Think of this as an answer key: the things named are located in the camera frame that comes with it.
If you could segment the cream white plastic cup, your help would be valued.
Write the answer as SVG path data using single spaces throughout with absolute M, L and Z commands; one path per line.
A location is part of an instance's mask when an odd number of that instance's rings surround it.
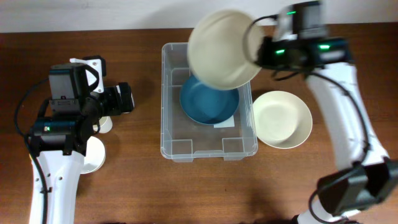
M 110 132 L 113 127 L 113 122 L 110 116 L 103 116 L 99 121 L 93 125 L 94 132 L 105 134 Z

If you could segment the cream bowl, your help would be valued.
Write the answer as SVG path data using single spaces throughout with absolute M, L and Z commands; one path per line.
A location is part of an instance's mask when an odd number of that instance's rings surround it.
M 269 91 L 252 104 L 256 136 L 277 149 L 303 144 L 312 132 L 313 119 L 303 100 L 286 91 Z
M 188 64 L 204 84 L 231 90 L 250 82 L 261 70 L 254 64 L 264 28 L 238 10 L 222 10 L 203 18 L 188 40 Z

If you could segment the dark blue bowl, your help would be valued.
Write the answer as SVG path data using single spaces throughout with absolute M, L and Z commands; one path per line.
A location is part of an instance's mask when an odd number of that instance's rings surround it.
M 222 123 L 238 109 L 239 91 L 210 88 L 192 75 L 181 87 L 180 106 L 197 123 Z

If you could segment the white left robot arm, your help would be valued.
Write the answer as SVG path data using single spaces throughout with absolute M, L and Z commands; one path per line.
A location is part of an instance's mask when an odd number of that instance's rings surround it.
M 34 175 L 30 223 L 74 222 L 80 176 L 97 171 L 106 159 L 106 148 L 96 134 L 110 131 L 111 116 L 134 108 L 131 87 L 125 82 L 92 93 L 86 110 L 77 114 L 47 117 L 52 102 L 43 101 L 24 135 Z

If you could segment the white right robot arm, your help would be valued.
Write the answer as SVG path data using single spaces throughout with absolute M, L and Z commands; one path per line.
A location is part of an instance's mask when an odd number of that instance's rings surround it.
M 352 223 L 353 216 L 383 203 L 397 187 L 397 162 L 379 142 L 363 104 L 348 42 L 330 37 L 320 1 L 285 7 L 277 29 L 265 37 L 255 64 L 302 74 L 330 133 L 337 172 L 318 180 L 308 210 L 293 223 Z

